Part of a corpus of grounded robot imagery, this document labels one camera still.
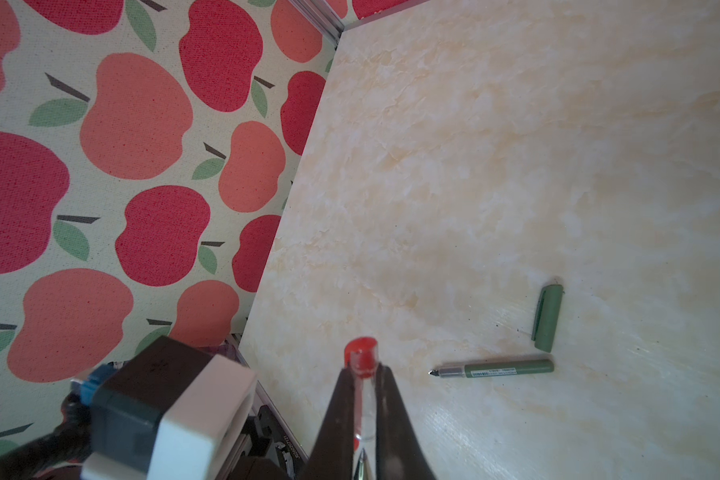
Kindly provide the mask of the clear red pen cap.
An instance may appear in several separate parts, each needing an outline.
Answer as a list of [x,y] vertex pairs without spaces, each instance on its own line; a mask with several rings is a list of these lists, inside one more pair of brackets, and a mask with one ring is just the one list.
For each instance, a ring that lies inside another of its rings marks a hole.
[[372,337],[351,340],[344,349],[344,360],[354,381],[353,478],[375,479],[377,340]]

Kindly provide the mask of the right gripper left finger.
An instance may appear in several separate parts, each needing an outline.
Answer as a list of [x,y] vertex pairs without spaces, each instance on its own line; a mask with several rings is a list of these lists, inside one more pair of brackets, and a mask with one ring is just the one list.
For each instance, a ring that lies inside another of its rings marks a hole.
[[299,479],[346,480],[353,476],[355,379],[342,369],[317,439]]

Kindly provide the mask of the green pen cap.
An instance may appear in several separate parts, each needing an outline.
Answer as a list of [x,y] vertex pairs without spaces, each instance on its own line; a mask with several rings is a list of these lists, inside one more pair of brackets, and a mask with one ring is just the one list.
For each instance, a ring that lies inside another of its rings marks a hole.
[[535,348],[540,351],[552,351],[563,295],[564,288],[560,284],[546,285],[540,292],[531,336]]

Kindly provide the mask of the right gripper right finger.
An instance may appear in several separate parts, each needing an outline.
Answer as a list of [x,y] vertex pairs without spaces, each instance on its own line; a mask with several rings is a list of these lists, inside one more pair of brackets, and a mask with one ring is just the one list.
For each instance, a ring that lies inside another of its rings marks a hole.
[[435,480],[416,438],[392,370],[380,364],[375,375],[376,475],[381,480]]

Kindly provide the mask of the green marker pen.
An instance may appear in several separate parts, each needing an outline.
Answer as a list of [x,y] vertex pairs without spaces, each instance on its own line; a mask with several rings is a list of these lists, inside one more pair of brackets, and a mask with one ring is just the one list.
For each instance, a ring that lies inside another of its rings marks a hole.
[[493,378],[552,373],[554,363],[549,359],[509,362],[466,363],[440,366],[429,371],[436,378]]

